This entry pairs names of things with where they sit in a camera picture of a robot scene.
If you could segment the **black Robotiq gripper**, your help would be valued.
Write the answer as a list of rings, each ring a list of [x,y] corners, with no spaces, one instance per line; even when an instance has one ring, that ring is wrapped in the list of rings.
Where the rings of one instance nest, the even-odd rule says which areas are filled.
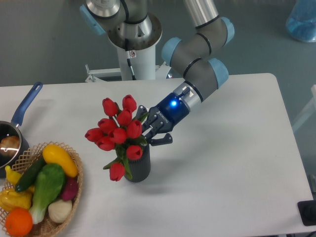
[[[177,95],[172,92],[161,100],[156,106],[151,107],[149,111],[143,105],[137,109],[135,120],[141,123],[145,121],[145,130],[152,128],[146,135],[145,140],[151,146],[160,146],[173,143],[170,132],[189,112],[189,106],[185,102],[185,94],[182,92]],[[154,139],[157,133],[166,133],[163,138]]]

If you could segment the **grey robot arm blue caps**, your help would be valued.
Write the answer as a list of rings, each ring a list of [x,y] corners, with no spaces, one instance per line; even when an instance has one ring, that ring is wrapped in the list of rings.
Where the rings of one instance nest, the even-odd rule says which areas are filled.
[[[143,132],[152,146],[170,144],[174,126],[229,77],[226,66],[211,54],[232,40],[233,24],[219,16],[211,0],[187,0],[185,6],[196,34],[188,41],[171,38],[162,48],[165,64],[184,82],[149,109]],[[116,47],[122,80],[156,78],[156,44],[162,27],[148,11],[147,1],[86,0],[79,11],[95,34],[106,34]]]

